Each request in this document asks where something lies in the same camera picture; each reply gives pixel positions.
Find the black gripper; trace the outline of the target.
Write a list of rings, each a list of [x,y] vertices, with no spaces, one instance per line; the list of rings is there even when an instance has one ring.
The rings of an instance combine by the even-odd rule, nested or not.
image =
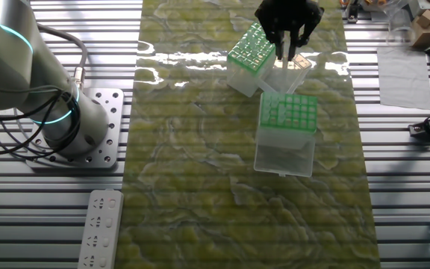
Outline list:
[[[325,9],[315,1],[308,0],[263,0],[255,11],[266,37],[275,45],[278,60],[283,58],[284,31],[290,31],[289,60],[296,55],[296,49],[308,44],[310,35],[320,23]],[[300,28],[304,31],[299,36]]]

